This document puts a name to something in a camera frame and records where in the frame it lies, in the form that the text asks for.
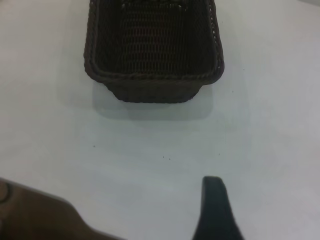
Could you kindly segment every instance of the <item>brown object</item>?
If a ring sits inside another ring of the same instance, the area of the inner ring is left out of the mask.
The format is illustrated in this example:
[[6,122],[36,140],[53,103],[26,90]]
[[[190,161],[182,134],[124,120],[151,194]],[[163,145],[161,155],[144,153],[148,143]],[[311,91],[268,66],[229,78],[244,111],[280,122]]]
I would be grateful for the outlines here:
[[87,74],[125,102],[183,103],[224,71],[213,0],[90,0]]
[[0,240],[117,240],[91,229],[64,200],[0,180]]

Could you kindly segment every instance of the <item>wicker basket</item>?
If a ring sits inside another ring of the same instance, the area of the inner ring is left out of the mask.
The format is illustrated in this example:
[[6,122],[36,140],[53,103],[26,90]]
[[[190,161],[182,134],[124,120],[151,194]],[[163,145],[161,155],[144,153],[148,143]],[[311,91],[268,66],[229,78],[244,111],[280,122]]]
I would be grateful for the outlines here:
[[224,58],[213,0],[90,0],[85,71],[122,101],[183,103]]

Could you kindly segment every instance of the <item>dark brown wicker basket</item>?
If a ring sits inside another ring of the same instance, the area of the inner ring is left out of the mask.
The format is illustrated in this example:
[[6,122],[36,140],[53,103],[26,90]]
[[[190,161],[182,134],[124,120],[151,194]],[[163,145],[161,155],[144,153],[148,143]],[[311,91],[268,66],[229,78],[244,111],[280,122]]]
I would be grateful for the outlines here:
[[183,103],[224,71],[213,0],[90,0],[85,71],[125,102]]

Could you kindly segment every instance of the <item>white table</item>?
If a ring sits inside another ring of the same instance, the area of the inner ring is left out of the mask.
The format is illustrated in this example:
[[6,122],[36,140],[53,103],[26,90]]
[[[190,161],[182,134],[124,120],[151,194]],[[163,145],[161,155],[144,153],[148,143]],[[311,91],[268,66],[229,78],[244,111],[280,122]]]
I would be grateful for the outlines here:
[[86,75],[89,0],[1,0],[0,177],[99,231],[190,240],[202,177],[220,176],[247,240],[317,239],[320,7],[216,5],[225,72],[167,105],[118,101]]

